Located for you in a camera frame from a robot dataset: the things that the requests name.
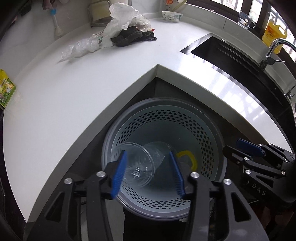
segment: yellow oil bottle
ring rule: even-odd
[[[272,19],[269,20],[267,28],[264,32],[264,35],[262,36],[262,41],[265,43],[268,47],[271,45],[272,41],[279,38],[287,38],[288,34],[285,29],[282,28],[280,25],[275,25],[274,21]],[[281,51],[281,48],[283,45],[279,45],[275,48],[274,53],[278,54]]]

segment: crumpled plastic wrap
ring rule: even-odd
[[[79,58],[88,52],[97,51],[100,48],[99,42],[100,38],[98,36],[92,36],[89,39],[82,39],[75,45],[69,45],[67,49],[62,52],[61,57],[63,60]]]
[[[138,30],[147,32],[151,30],[148,18],[140,14],[132,6],[123,3],[114,3],[110,6],[112,20],[106,26],[102,34],[93,35],[88,39],[82,39],[75,45],[70,45],[62,52],[62,59],[79,58],[88,52],[95,52],[100,48],[112,47],[111,38],[118,36],[121,30],[137,26]]]

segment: yellow handle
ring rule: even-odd
[[[287,38],[288,33],[287,31],[281,26],[281,25],[276,25],[278,27],[278,30],[280,31],[280,28],[284,31],[284,33],[282,33],[282,31],[280,31],[284,36],[283,39]]]
[[[182,156],[188,156],[190,158],[190,160],[192,162],[191,170],[193,172],[195,172],[197,170],[198,165],[197,165],[197,161],[196,161],[194,155],[192,154],[192,152],[191,151],[180,151],[179,153],[177,153],[178,158],[180,158]]]

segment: white countertop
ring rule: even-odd
[[[291,151],[251,96],[202,59],[179,52],[209,33],[186,20],[152,19],[156,41],[105,48],[61,62],[67,45],[100,31],[85,25],[51,44],[20,72],[5,109],[3,147],[11,189],[27,221],[36,220],[79,154],[156,75],[196,98],[195,93],[209,93],[212,100],[221,100],[217,105],[236,110],[237,118],[251,123],[266,141]]]

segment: stainless steel sink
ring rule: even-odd
[[[292,149],[296,148],[296,127],[293,111],[285,93],[262,71],[256,62],[224,39],[208,34],[181,50],[192,57],[200,57],[213,64],[252,96],[287,137]]]

